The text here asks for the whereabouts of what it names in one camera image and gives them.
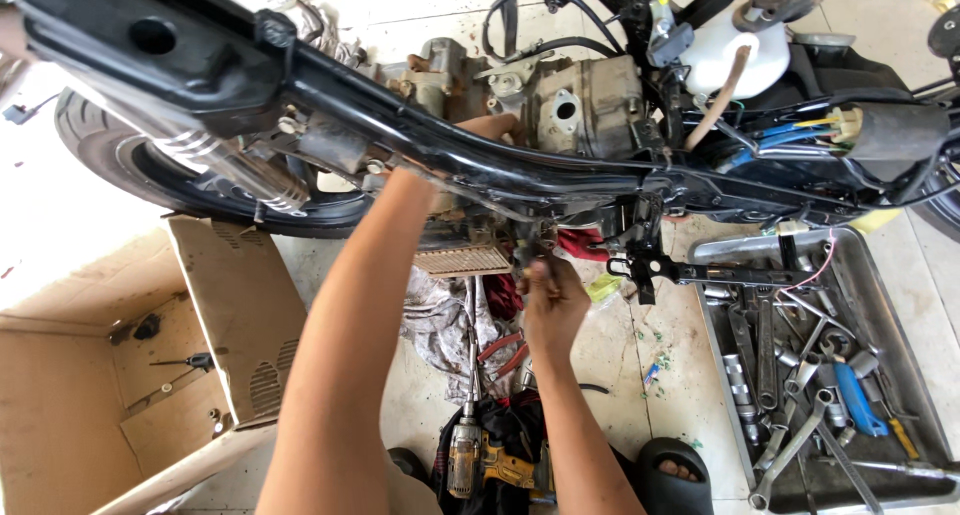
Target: right hand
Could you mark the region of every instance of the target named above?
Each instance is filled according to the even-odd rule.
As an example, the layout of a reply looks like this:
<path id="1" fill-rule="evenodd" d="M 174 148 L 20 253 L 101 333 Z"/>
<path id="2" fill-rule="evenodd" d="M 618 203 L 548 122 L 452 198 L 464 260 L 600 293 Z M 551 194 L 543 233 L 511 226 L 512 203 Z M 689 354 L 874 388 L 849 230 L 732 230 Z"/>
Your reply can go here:
<path id="1" fill-rule="evenodd" d="M 525 270 L 517 292 L 529 300 L 523 313 L 523 334 L 534 369 L 570 365 L 570 350 L 591 308 L 591 298 L 570 262 L 547 254 Z"/>

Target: black slipper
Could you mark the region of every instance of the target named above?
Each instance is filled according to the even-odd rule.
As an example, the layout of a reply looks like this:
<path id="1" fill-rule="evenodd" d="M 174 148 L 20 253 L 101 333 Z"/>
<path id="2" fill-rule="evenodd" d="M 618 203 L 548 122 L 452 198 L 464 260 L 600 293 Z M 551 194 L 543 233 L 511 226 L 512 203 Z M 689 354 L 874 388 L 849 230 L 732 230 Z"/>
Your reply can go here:
<path id="1" fill-rule="evenodd" d="M 665 460 L 685 466 L 699 481 L 658 470 Z M 714 515 L 711 476 L 697 451 L 676 438 L 654 438 L 640 450 L 628 475 L 648 515 Z"/>

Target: tool tray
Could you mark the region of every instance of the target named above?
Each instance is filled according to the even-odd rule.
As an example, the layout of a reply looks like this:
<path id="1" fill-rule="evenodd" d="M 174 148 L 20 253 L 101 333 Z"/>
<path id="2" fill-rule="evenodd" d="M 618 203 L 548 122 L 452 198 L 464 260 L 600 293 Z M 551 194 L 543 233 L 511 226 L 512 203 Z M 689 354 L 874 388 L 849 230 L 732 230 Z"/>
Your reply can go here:
<path id="1" fill-rule="evenodd" d="M 798 255 L 810 257 L 813 264 L 821 266 L 825 260 L 824 244 L 829 240 L 827 230 L 815 230 L 795 236 Z M 927 385 L 924 383 L 917 360 L 910 349 L 904 330 L 900 325 L 893 305 L 887 296 L 877 267 L 870 256 L 863 237 L 850 227 L 834 228 L 835 239 L 833 257 L 819 283 L 825 286 L 828 296 L 837 311 L 837 320 L 849 328 L 862 347 L 869 344 L 880 352 L 877 356 L 879 367 L 890 379 L 888 403 L 896 409 L 918 416 L 918 420 L 900 419 L 906 435 L 913 441 L 919 453 L 919 460 L 945 468 L 953 460 L 947 438 L 937 412 L 930 399 Z M 691 247 L 688 260 L 691 264 L 738 265 L 755 268 L 781 268 L 781 247 L 776 236 L 758 236 L 719 241 L 699 242 Z M 744 434 L 735 408 L 731 385 L 725 372 L 722 356 L 735 354 L 735 342 L 727 305 L 709 298 L 705 286 L 697 283 L 697 293 L 706 330 L 709 333 L 710 346 L 716 361 L 717 373 L 723 388 L 729 421 L 743 463 L 744 473 L 750 491 L 753 491 L 762 478 L 762 472 L 754 471 L 753 465 L 763 453 L 764 446 L 750 445 Z M 824 308 L 812 292 L 801 294 L 792 292 L 821 310 Z M 794 326 L 800 335 L 809 337 L 817 323 L 817 316 L 806 314 L 805 322 L 794 320 Z M 791 335 L 786 320 L 774 313 L 774 337 L 787 340 Z M 750 325 L 750 336 L 756 347 L 756 326 Z M 783 389 L 783 382 L 790 368 L 777 362 L 777 382 Z M 816 378 L 810 381 L 814 386 Z M 879 402 L 870 404 L 873 413 L 887 421 L 887 414 Z M 800 418 L 806 417 L 806 410 L 798 408 Z M 790 435 L 781 446 L 786 445 Z M 807 481 L 810 493 L 819 510 L 864 507 L 863 499 L 839 465 L 818 462 L 818 456 L 831 454 L 819 449 L 813 438 L 807 441 L 810 447 L 810 459 L 806 463 Z M 857 432 L 846 445 L 846 454 L 852 460 L 870 460 L 881 462 L 906 462 L 904 447 L 898 441 L 894 431 L 886 436 L 867 436 Z M 960 486 L 946 479 L 929 479 L 904 475 L 899 472 L 857 467 L 857 471 L 870 486 L 873 494 L 880 500 L 884 509 L 907 508 L 950 504 L 960 499 Z M 774 481 L 770 497 L 769 510 L 774 513 L 808 512 L 808 499 L 801 479 L 800 469 L 794 457 L 783 472 Z"/>

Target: white plastic reservoir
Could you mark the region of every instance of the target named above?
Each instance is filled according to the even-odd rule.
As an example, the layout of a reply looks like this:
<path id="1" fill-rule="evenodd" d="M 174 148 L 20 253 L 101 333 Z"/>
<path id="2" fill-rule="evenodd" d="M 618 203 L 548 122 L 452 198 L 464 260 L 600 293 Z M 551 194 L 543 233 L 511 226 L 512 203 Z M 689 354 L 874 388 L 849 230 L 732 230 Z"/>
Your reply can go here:
<path id="1" fill-rule="evenodd" d="M 719 90 L 730 76 L 734 55 L 740 46 L 750 46 L 747 68 L 733 91 L 733 99 L 749 99 L 774 85 L 790 65 L 783 23 L 774 24 L 758 33 L 741 32 L 734 27 L 734 11 L 746 0 L 734 0 L 723 12 L 694 30 L 693 44 L 680 54 L 679 60 L 690 66 L 686 89 L 693 95 L 710 95 Z"/>

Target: blue wire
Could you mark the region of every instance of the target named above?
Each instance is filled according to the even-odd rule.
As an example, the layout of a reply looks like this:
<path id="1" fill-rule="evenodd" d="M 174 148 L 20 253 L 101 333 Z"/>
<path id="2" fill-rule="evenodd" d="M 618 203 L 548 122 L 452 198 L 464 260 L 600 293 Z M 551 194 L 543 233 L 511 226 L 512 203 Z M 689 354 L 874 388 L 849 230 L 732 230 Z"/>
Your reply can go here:
<path id="1" fill-rule="evenodd" d="M 792 141 L 802 141 L 803 139 L 812 139 L 814 137 L 821 136 L 824 132 L 827 131 L 826 127 L 805 127 L 794 129 L 793 131 L 782 133 L 782 134 L 773 134 L 768 135 L 771 131 L 781 129 L 782 127 L 767 128 L 764 130 L 764 137 L 761 141 L 756 142 L 760 149 L 769 148 L 780 144 L 785 144 L 786 142 Z M 728 157 L 725 161 L 720 163 L 717 166 L 716 171 L 721 174 L 726 174 L 734 168 L 737 168 L 739 165 L 745 165 L 750 163 L 754 159 L 752 153 L 747 148 L 741 149 L 737 154 L 733 154 Z"/>

